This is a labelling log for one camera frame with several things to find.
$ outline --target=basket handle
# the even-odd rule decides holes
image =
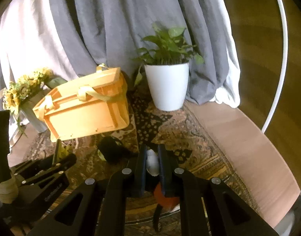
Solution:
[[[45,116],[45,113],[46,113],[46,109],[53,109],[53,108],[55,108],[55,106],[53,104],[52,97],[48,96],[48,95],[45,96],[45,100],[39,106],[38,113],[36,114],[36,117],[41,121],[45,121],[44,116]]]
[[[99,73],[100,71],[102,71],[102,69],[109,69],[108,67],[106,67],[106,65],[104,63],[100,64],[99,66],[96,67],[96,73]]]
[[[126,84],[122,86],[122,92],[113,97],[104,96],[102,94],[99,94],[91,86],[85,85],[85,86],[79,87],[79,92],[77,93],[77,97],[78,97],[79,101],[86,101],[87,95],[90,95],[90,96],[97,98],[104,102],[117,102],[118,100],[120,100],[126,96],[126,92],[127,92]]]

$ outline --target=orange object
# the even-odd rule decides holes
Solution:
[[[119,130],[129,125],[127,84],[120,67],[87,75],[51,90],[33,108],[51,141]]]
[[[178,197],[166,198],[161,192],[160,183],[156,186],[154,190],[154,197],[158,204],[163,206],[168,211],[173,210],[180,203],[180,198]]]

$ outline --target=white cable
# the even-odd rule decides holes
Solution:
[[[287,68],[287,60],[288,60],[288,28],[287,28],[287,18],[286,18],[286,13],[285,13],[285,8],[283,5],[282,0],[277,0],[278,5],[279,5],[279,10],[280,10],[280,15],[281,15],[281,22],[282,22],[282,31],[283,31],[283,54],[282,54],[282,64],[281,64],[281,71],[280,71],[280,77],[279,77],[279,83],[277,86],[276,94],[273,100],[273,104],[270,108],[269,114],[266,118],[266,121],[264,123],[264,126],[262,128],[262,132],[265,133],[271,118],[274,115],[275,109],[277,107],[281,90],[284,84],[284,79],[286,75],[286,68]]]

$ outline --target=screw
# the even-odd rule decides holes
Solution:
[[[177,174],[183,174],[184,173],[184,169],[183,168],[176,168],[174,170],[174,172],[177,173]]]
[[[221,179],[220,179],[219,177],[213,177],[213,178],[211,179],[211,182],[212,182],[213,184],[220,184],[220,183],[221,183]]]
[[[87,185],[91,185],[91,184],[93,184],[93,183],[95,183],[95,179],[93,179],[92,177],[87,178],[87,179],[85,180],[85,184],[87,184]]]
[[[123,173],[124,175],[129,175],[129,174],[132,173],[132,170],[129,169],[129,168],[125,168],[125,169],[122,170],[122,173]]]

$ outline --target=green leaf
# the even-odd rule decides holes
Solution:
[[[184,50],[184,49],[179,49],[179,53],[181,53],[181,54],[188,54],[188,52],[186,51],[186,50]]]
[[[149,65],[151,65],[154,62],[153,57],[148,52],[140,56],[140,58],[143,59],[145,63]]]
[[[179,52],[179,47],[172,40],[168,40],[167,42],[168,50],[172,52]]]
[[[187,55],[189,56],[189,57],[192,57],[192,56],[194,56],[194,51],[192,51],[192,50],[190,50],[190,51],[188,51],[187,52]]]
[[[68,82],[67,80],[61,78],[60,76],[49,79],[49,81],[45,82],[46,86],[49,87],[51,90],[54,89],[55,87],[64,84]]]
[[[156,33],[159,33],[159,31],[160,31],[160,28],[156,22],[153,23],[153,29],[155,30]]]
[[[199,54],[195,54],[194,59],[196,61],[197,64],[203,64],[205,62],[205,60],[203,59],[203,57]]]
[[[140,64],[144,64],[145,63],[145,61],[143,59],[141,59],[140,57],[132,58],[132,60],[134,62],[137,62],[137,63],[140,63]]]
[[[182,49],[190,49],[190,48],[194,48],[196,47],[196,45],[182,45]]]
[[[139,48],[139,49],[137,49],[137,52],[138,53],[145,53],[145,52],[148,52],[148,49],[146,49],[146,48]]]
[[[184,37],[183,37],[182,35],[173,38],[173,41],[174,41],[179,47],[181,47],[181,46],[183,45],[183,40],[184,40]]]
[[[168,50],[167,41],[165,41],[163,39],[160,39],[160,41],[161,41],[161,43],[160,43],[159,49],[167,51]]]
[[[170,40],[170,36],[169,36],[168,30],[160,30],[160,31],[158,32],[158,34],[159,34],[159,36],[160,36],[163,40],[165,40],[165,41]]]
[[[164,58],[162,50],[156,50],[155,54],[153,55],[154,60],[160,61],[161,59]]]
[[[141,71],[141,67],[142,67],[142,65],[140,65],[139,68],[138,68],[138,73],[137,73],[135,81],[134,81],[134,87],[136,87],[137,85],[139,85],[140,82],[143,79],[143,75],[140,72]]]
[[[161,44],[160,38],[158,36],[154,36],[154,35],[146,36],[142,39],[142,41],[152,42],[152,43],[156,44],[158,47],[160,47],[160,44]]]
[[[168,33],[171,38],[174,38],[183,35],[185,29],[186,28],[184,27],[174,27],[174,28],[170,28]]]

